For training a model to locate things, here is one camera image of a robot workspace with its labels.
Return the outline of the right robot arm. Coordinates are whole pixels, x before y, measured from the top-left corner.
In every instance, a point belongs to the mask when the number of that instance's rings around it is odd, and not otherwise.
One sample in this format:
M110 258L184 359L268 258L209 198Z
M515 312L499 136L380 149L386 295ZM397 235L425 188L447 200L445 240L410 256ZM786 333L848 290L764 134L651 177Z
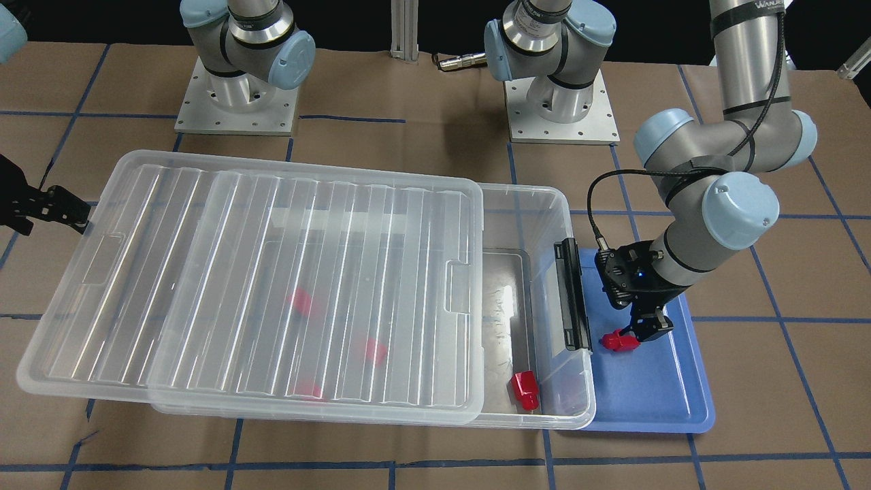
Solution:
M314 38L284 1L181 1L198 60L174 130L180 134L290 136L299 87L313 68ZM24 27L2 6L2 63L26 43ZM31 186L2 155L1 224L30 235L31 219L84 233L91 206L62 186Z

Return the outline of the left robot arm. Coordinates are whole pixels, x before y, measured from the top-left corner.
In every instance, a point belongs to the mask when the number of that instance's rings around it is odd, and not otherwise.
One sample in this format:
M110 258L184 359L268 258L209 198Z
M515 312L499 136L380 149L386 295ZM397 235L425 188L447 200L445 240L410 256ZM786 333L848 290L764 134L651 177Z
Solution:
M597 225L596 267L610 305L629 324L602 337L613 351L672 331L665 305L758 242L780 202L759 175L805 161L817 127L792 108L782 1L712 1L710 39L718 62L723 120L701 123L669 109L638 128L634 148L673 221L653 241L613 248ZM484 53L500 82L532 78L536 116L568 125L592 106L594 81L616 33L594 1L513 1L486 24Z

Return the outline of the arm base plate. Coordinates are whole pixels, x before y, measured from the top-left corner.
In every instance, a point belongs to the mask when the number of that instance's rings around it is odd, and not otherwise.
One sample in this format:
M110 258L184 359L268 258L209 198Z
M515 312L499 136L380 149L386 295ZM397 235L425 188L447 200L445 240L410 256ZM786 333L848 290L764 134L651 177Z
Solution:
M601 71L591 86L569 89L550 78L504 82L510 141L527 144L612 145L621 142Z
M218 77L196 60L174 125L177 133L292 136L301 89L282 90L250 74Z

